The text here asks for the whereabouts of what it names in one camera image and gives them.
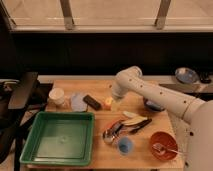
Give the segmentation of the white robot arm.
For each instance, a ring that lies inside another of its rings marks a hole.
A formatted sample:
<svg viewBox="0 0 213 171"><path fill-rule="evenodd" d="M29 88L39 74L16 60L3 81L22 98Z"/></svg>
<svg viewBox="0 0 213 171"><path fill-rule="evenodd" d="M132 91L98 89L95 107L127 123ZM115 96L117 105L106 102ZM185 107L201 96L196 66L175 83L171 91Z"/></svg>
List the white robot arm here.
<svg viewBox="0 0 213 171"><path fill-rule="evenodd" d="M190 125L184 171L213 171L213 100L204 101L146 82L137 66L116 74L111 95L120 101L129 91L157 103Z"/></svg>

